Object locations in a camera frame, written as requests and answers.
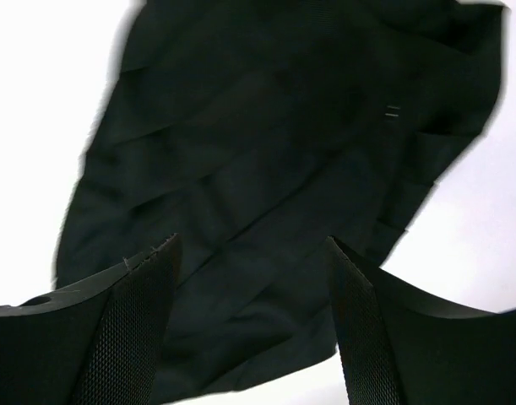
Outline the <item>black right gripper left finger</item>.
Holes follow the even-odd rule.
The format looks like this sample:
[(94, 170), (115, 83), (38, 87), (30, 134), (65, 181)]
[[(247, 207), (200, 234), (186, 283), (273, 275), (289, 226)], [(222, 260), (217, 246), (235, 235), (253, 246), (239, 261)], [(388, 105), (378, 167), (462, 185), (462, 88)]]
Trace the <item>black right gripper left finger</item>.
[(182, 259), (152, 251), (0, 306), (0, 405), (149, 401)]

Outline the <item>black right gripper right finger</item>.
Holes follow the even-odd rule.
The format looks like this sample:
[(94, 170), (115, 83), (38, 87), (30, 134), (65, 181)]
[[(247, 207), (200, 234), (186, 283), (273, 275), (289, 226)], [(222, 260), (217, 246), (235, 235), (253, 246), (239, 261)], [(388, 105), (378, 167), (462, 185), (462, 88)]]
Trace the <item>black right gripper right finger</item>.
[(516, 309), (460, 305), (375, 267), (334, 237), (326, 246), (350, 403), (516, 404)]

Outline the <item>black pleated skirt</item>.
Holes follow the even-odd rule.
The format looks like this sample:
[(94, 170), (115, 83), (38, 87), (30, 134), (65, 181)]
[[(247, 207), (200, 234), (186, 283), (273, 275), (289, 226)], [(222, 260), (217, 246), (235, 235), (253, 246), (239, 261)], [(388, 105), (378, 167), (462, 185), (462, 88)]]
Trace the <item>black pleated skirt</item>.
[(181, 236), (157, 402), (330, 358), (323, 243), (385, 259), (492, 113), (502, 11), (148, 1), (85, 153), (58, 285)]

